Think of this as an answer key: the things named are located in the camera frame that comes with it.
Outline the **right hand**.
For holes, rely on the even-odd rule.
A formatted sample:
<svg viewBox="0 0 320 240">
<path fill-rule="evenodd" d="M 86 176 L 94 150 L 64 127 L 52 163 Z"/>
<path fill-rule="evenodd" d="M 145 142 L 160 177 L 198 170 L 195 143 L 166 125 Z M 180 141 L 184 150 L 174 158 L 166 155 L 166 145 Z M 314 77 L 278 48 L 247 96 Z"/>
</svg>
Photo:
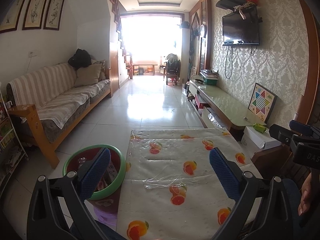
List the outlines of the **right hand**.
<svg viewBox="0 0 320 240">
<path fill-rule="evenodd" d="M 298 206 L 298 215 L 302 216 L 307 213 L 310 209 L 310 199 L 311 199 L 311 179 L 312 174 L 309 174 L 302 185 L 302 197 L 300 199 L 300 204 Z"/>
</svg>

